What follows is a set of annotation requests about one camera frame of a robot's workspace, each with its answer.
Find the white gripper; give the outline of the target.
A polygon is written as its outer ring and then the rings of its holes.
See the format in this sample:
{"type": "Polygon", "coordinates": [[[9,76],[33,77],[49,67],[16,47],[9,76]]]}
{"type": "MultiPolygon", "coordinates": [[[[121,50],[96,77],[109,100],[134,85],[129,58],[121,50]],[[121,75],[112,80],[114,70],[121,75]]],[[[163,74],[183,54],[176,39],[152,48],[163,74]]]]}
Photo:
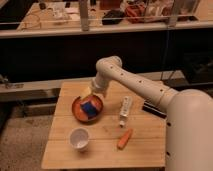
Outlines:
{"type": "Polygon", "coordinates": [[[101,94],[103,97],[106,97],[108,89],[108,83],[105,80],[99,81],[96,78],[93,78],[91,81],[91,88],[87,87],[81,95],[81,98],[84,99],[90,96],[93,93],[101,94]]]}

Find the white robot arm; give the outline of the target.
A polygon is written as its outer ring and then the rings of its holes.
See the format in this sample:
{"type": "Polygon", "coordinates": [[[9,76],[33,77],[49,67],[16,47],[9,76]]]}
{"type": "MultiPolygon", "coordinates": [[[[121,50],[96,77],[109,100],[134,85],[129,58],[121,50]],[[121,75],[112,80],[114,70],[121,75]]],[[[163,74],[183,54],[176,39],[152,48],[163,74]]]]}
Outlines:
{"type": "Polygon", "coordinates": [[[97,74],[81,96],[105,93],[115,80],[167,114],[165,171],[213,171],[213,97],[130,73],[118,56],[96,62],[97,74]]]}

